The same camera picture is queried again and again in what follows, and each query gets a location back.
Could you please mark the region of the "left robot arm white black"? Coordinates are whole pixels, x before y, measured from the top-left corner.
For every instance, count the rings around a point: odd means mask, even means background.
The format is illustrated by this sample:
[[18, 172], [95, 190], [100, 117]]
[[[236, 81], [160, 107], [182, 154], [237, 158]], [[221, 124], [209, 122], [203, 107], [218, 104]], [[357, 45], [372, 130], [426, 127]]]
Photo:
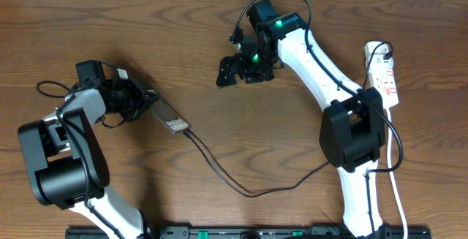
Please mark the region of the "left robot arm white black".
[[78, 82], [66, 87], [64, 103], [44, 118], [18, 129], [29, 183], [36, 200], [85, 216], [109, 238], [159, 238], [142, 212], [110, 186], [110, 171], [93, 126], [107, 114], [124, 123], [138, 119], [158, 100], [151, 87], [104, 63], [76, 65]]

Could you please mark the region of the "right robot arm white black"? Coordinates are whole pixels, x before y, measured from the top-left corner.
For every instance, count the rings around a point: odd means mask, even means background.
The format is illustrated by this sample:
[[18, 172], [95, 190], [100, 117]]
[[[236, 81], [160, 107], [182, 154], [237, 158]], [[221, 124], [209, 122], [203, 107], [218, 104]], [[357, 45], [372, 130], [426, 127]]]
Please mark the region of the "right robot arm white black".
[[216, 85], [233, 86], [238, 78], [247, 83], [273, 80], [277, 61], [289, 66], [322, 110], [319, 143], [339, 173], [346, 229], [355, 237], [377, 232], [383, 221], [371, 171], [378, 167], [386, 140], [379, 91], [363, 90], [341, 72], [298, 13], [280, 15], [270, 0], [261, 0], [248, 8], [246, 16], [255, 35], [236, 28], [230, 40], [238, 53], [220, 61]]

